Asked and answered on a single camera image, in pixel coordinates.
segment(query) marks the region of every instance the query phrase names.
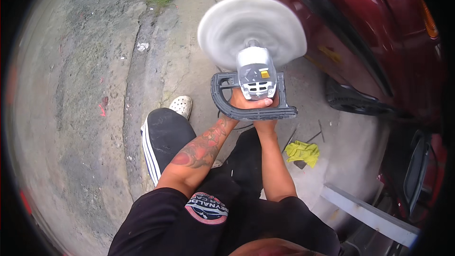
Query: polisher handle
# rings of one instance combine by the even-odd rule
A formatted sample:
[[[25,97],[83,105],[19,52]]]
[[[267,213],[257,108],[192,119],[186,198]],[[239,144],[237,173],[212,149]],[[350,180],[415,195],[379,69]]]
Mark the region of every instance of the polisher handle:
[[[277,92],[279,104],[273,108],[239,109],[226,100],[223,89],[239,87],[237,72],[219,72],[213,75],[210,92],[217,108],[226,116],[239,121],[292,119],[297,116],[297,108],[286,103],[286,88],[283,72],[277,72]]]

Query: printed logo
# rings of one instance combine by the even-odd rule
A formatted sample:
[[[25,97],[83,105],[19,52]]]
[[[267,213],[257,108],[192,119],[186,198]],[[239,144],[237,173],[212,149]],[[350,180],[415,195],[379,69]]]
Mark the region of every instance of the printed logo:
[[[214,196],[196,192],[185,205],[185,209],[197,221],[208,225],[219,225],[228,218],[229,210]]]

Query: car polisher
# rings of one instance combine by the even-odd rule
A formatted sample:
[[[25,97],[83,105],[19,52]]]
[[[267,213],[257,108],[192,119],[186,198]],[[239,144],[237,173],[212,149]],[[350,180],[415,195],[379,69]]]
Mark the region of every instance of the car polisher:
[[[223,0],[202,17],[197,40],[217,66],[232,72],[213,75],[213,102],[226,116],[240,120],[289,119],[297,109],[286,103],[280,67],[307,51],[297,16],[277,0]],[[274,98],[276,107],[239,109],[229,104],[224,89],[239,87],[247,100]]]

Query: polishing pad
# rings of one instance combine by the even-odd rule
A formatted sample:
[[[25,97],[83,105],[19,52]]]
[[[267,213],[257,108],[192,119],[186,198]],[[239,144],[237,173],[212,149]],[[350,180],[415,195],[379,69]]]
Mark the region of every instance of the polishing pad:
[[[277,0],[220,1],[202,17],[197,40],[209,59],[231,71],[236,71],[236,55],[250,40],[268,49],[276,67],[307,51],[299,19]]]

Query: yellow switch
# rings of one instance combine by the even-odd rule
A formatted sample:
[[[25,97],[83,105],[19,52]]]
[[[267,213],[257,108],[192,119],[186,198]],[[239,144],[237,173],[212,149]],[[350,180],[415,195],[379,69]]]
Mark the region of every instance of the yellow switch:
[[[264,71],[261,71],[261,77],[262,78],[270,78],[270,75],[269,75],[268,71],[264,70]]]

